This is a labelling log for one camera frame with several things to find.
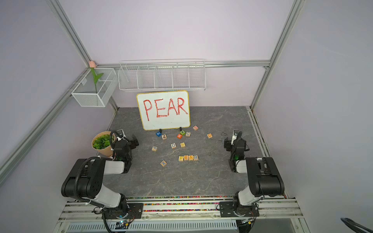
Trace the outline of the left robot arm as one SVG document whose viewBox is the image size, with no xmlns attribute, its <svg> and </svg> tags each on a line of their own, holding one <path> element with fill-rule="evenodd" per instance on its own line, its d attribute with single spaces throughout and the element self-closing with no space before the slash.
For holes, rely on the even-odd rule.
<svg viewBox="0 0 373 233">
<path fill-rule="evenodd" d="M 61 194 L 79 202 L 126 214 L 130 210 L 126 197 L 106 187 L 103 179 L 105 175 L 129 172 L 133 159 L 132 150 L 139 146 L 139 141 L 135 135 L 129 139 L 116 131 L 112 131 L 111 136 L 117 138 L 115 142 L 110 141 L 113 158 L 78 159 L 62 184 Z"/>
</svg>

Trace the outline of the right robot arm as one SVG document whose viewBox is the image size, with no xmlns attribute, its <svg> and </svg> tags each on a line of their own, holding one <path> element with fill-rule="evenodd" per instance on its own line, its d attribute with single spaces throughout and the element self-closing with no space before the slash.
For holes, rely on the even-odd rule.
<svg viewBox="0 0 373 233">
<path fill-rule="evenodd" d="M 248 186 L 234 196 L 235 209 L 254 206 L 265 197 L 284 195 L 285 185 L 271 157 L 245 157 L 246 141 L 236 138 L 224 140 L 223 147 L 231 153 L 228 164 L 233 173 L 246 174 Z"/>
</svg>

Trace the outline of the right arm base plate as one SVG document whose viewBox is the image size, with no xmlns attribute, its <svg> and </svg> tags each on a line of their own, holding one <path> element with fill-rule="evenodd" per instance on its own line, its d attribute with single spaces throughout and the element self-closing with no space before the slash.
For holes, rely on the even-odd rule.
<svg viewBox="0 0 373 233">
<path fill-rule="evenodd" d="M 220 202 L 217 210 L 221 217 L 258 217 L 258 205 L 243 206 L 233 201 Z"/>
</svg>

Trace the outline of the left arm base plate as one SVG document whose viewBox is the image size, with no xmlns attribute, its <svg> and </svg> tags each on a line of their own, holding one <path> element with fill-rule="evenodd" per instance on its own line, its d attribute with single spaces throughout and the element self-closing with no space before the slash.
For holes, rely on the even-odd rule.
<svg viewBox="0 0 373 233">
<path fill-rule="evenodd" d="M 144 203 L 129 203 L 124 207 L 105 208 L 103 215 L 105 219 L 140 219 L 142 216 Z"/>
</svg>

